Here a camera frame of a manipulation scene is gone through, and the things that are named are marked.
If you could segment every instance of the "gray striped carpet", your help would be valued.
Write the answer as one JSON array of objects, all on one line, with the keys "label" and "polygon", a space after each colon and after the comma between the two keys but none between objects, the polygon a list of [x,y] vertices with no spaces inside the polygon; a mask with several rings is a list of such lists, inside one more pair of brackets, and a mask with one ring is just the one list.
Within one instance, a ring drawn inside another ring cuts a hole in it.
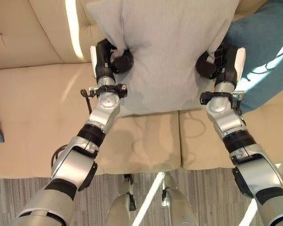
[{"label": "gray striped carpet", "polygon": [[[280,167],[283,175],[283,164]],[[137,211],[141,207],[156,174],[134,175],[134,196]],[[189,199],[200,226],[238,226],[250,203],[241,195],[230,169],[184,170],[173,172],[180,191]],[[120,175],[96,176],[86,190],[76,199],[72,220],[74,226],[104,225],[110,204],[116,198],[114,192],[122,180]],[[49,182],[48,178],[0,180],[0,226],[8,225],[24,207],[29,198]],[[155,195],[142,226],[168,226],[167,209],[160,205],[161,191]],[[137,214],[131,212],[132,222]],[[256,214],[252,226],[262,225]]]}]

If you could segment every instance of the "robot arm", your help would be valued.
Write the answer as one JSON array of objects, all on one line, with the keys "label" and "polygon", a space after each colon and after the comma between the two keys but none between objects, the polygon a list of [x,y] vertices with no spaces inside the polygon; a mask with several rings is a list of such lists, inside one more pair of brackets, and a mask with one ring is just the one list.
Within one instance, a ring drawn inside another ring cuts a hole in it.
[{"label": "robot arm", "polygon": [[[126,51],[115,60],[115,66],[110,63],[111,49],[113,46],[107,40],[99,42],[96,46],[99,87],[92,90],[93,95],[98,97],[96,108],[56,160],[52,167],[50,183],[26,204],[11,225],[70,225],[76,192],[90,185],[97,170],[94,159],[120,111],[120,99],[127,95],[126,85],[115,85],[113,72],[129,70],[133,63],[132,55]],[[118,69],[117,64],[120,65],[120,62],[127,62],[127,65]]]},{"label": "robot arm", "polygon": [[214,93],[202,93],[200,102],[207,105],[208,116],[235,165],[233,175],[240,191],[256,200],[264,225],[283,225],[283,181],[238,111],[241,94],[234,90],[242,74],[245,50],[232,45],[223,48],[225,66],[216,76]]}]

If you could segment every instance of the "teal fabric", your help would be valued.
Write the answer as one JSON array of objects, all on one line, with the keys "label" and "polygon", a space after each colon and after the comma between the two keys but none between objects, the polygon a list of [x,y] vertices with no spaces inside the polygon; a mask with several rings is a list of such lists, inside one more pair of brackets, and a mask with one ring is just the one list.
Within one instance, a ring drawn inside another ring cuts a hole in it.
[{"label": "teal fabric", "polygon": [[283,0],[270,0],[255,14],[231,24],[226,40],[245,47],[246,62],[238,88],[246,88],[243,113],[283,90]]}]

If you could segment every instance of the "white pillow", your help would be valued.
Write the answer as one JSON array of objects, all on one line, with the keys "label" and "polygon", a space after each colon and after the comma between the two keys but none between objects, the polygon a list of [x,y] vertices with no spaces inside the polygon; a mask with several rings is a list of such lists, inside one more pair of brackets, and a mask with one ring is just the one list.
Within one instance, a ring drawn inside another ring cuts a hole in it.
[{"label": "white pillow", "polygon": [[120,52],[129,48],[133,68],[116,75],[125,83],[121,116],[199,108],[211,81],[200,78],[197,59],[213,55],[239,0],[101,0],[87,9]]}]

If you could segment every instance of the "couch cushion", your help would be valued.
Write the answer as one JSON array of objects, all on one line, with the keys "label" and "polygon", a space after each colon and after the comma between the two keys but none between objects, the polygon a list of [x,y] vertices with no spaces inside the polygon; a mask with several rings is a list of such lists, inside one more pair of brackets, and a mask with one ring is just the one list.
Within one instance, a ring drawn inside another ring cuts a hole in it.
[{"label": "couch cushion", "polygon": [[[90,62],[90,45],[104,38],[94,20],[85,13],[85,5],[90,1],[0,0],[0,69]],[[76,2],[70,9],[72,15],[77,14],[76,43],[83,59],[74,51],[66,2]]]},{"label": "couch cushion", "polygon": [[[244,119],[274,163],[283,162],[283,91]],[[205,109],[179,113],[182,167],[189,170],[232,167],[228,151]]]},{"label": "couch cushion", "polygon": [[[92,85],[91,64],[0,70],[0,178],[50,176],[52,154],[88,118],[79,90]],[[98,174],[178,168],[178,112],[117,119],[96,162]]]}]

